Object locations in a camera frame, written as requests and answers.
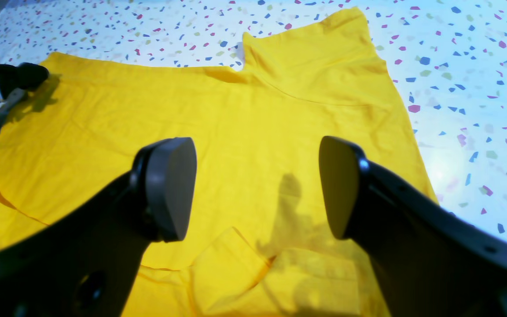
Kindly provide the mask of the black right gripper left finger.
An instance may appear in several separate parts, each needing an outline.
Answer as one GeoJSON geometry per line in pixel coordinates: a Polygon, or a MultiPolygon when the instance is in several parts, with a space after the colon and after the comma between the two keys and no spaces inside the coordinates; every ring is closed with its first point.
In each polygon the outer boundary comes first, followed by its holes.
{"type": "Polygon", "coordinates": [[[152,143],[78,209],[0,250],[0,317],[120,316],[149,245],[185,239],[196,173],[192,138],[152,143]]]}

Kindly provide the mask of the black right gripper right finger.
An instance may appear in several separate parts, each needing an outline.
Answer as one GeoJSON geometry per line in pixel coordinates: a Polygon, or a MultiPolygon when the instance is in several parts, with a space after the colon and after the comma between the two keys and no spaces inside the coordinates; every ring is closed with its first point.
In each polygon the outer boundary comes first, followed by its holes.
{"type": "Polygon", "coordinates": [[[393,317],[507,317],[507,242],[445,211],[352,142],[325,136],[327,221],[370,258],[393,317]]]}

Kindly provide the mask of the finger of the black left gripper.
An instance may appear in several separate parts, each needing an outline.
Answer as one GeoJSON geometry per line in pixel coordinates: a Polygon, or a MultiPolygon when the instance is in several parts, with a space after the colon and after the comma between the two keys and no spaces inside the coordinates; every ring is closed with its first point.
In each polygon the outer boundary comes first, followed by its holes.
{"type": "Polygon", "coordinates": [[[11,93],[14,89],[36,90],[50,76],[44,66],[21,63],[19,66],[0,64],[0,92],[11,93]]]}

